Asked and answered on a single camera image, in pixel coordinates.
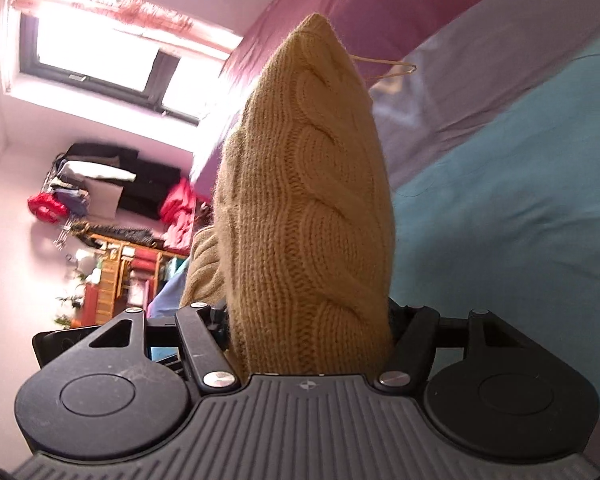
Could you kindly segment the tan cable-knit sweater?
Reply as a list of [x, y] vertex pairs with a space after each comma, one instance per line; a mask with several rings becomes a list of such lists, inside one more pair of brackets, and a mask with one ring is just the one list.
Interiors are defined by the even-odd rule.
[[184, 304], [225, 300], [242, 376], [373, 375], [393, 350], [394, 215], [372, 100], [320, 14], [268, 60], [224, 144]]

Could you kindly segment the hanging clothes rack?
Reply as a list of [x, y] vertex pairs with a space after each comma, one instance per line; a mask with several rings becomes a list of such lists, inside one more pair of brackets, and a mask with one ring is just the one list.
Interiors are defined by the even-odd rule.
[[31, 214], [62, 224], [95, 247], [97, 234], [185, 255], [198, 198], [181, 170], [140, 157], [134, 148], [79, 142], [56, 156]]

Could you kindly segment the wooden shelf unit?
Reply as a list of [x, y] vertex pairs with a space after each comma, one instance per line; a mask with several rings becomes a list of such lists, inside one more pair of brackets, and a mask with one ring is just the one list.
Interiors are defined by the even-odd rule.
[[170, 250], [147, 247], [95, 234], [92, 243], [96, 266], [84, 287], [79, 322], [102, 325], [126, 307], [147, 310], [185, 256]]

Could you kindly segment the blue grey patterned bed sheet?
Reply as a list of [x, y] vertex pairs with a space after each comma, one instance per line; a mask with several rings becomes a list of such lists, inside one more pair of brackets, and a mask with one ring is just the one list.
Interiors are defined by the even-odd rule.
[[372, 92], [393, 298], [491, 308], [600, 394], [600, 0], [481, 0], [403, 60]]

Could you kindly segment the purple floral bed cover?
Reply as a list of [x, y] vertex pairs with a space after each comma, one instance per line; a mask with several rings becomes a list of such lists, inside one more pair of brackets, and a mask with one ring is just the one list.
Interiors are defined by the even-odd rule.
[[190, 180], [210, 197], [225, 138], [234, 128], [261, 70], [310, 14], [324, 15], [349, 53], [362, 58], [367, 80], [385, 73], [381, 60], [400, 60], [481, 0], [272, 0], [225, 62], [211, 110], [199, 127]]

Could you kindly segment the window with dark frame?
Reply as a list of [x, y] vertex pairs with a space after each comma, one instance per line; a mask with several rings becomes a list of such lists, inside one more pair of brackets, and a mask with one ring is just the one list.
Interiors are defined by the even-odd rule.
[[196, 125], [242, 41], [146, 0], [8, 0], [21, 73]]

